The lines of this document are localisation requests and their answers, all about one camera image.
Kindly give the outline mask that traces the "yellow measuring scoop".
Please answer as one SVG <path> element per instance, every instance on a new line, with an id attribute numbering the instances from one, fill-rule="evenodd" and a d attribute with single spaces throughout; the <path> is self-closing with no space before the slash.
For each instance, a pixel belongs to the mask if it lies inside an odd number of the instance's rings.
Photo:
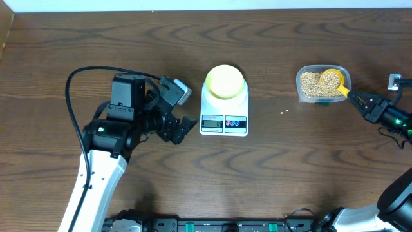
<path id="1" fill-rule="evenodd" d="M 339 92 L 347 97 L 349 89 L 344 87 L 344 76 L 337 69 L 328 69 L 324 71 L 319 78 L 319 85 L 322 90 L 331 93 Z"/>

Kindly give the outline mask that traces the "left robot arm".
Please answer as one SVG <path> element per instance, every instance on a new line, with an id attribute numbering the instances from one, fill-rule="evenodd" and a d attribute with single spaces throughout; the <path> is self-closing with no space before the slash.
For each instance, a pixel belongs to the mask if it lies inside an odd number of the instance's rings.
<path id="1" fill-rule="evenodd" d="M 197 124 L 171 112 L 190 96 L 180 80 L 162 76 L 155 84 L 145 75 L 116 74 L 111 99 L 102 103 L 80 132 L 82 154 L 77 180 L 59 231 L 100 231 L 114 190 L 133 150 L 150 134 L 179 144 Z"/>

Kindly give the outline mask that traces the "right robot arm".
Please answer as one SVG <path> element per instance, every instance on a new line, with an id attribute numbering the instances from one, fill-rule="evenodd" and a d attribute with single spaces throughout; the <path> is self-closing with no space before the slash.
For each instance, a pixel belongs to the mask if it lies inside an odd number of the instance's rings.
<path id="1" fill-rule="evenodd" d="M 356 107 L 364 120 L 379 124 L 380 135 L 396 141 L 402 149 L 411 143 L 411 114 L 396 107 L 402 94 L 388 100 L 381 95 L 351 90 L 348 100 Z M 363 208 L 340 207 L 327 214 L 314 226 L 320 231 L 411 231 L 411 170 L 407 170 L 390 184 L 378 202 Z"/>

